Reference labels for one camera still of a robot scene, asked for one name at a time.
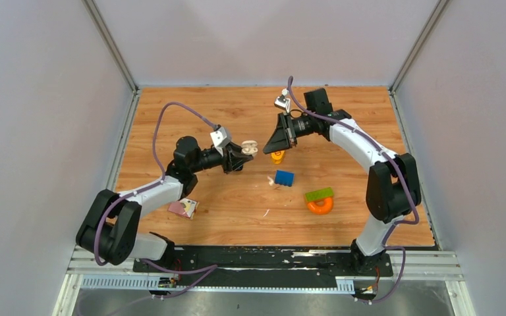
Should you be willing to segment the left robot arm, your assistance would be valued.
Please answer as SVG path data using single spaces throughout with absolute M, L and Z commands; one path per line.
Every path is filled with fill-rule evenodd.
M 148 259 L 158 271 L 170 271 L 176 257 L 173 241 L 158 233 L 139 233 L 140 219 L 186 198 L 198 183 L 197 172 L 215 167 L 224 173 L 240 171 L 257 152 L 254 140 L 237 145 L 218 133 L 207 149 L 192 136 L 180 138 L 163 177 L 133 190 L 104 189 L 96 195 L 76 234 L 76 245 L 94 254 L 98 265 Z

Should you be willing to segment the white earbud charging case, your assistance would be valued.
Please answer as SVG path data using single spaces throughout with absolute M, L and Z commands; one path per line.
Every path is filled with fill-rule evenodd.
M 255 140 L 245 140 L 241 143 L 241 153 L 254 157 L 258 153 L 258 143 Z

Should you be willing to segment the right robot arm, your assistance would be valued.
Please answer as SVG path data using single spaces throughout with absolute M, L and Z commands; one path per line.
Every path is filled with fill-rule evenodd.
M 419 222 L 416 210 L 422 200 L 415 158 L 398 154 L 381 145 L 366 133 L 344 110 L 335 110 L 323 88 L 304 94 L 305 106 L 293 117 L 291 105 L 297 103 L 291 88 L 276 97 L 274 105 L 282 110 L 275 131 L 263 148 L 265 154 L 293 148 L 300 137 L 319 134 L 345 150 L 368 175 L 366 205 L 370 216 L 362 233 L 352 243 L 351 269 L 366 275 L 376 266 L 376 255 L 385 250 L 395 227 L 408 224 L 405 217 L 414 215 L 411 224 Z

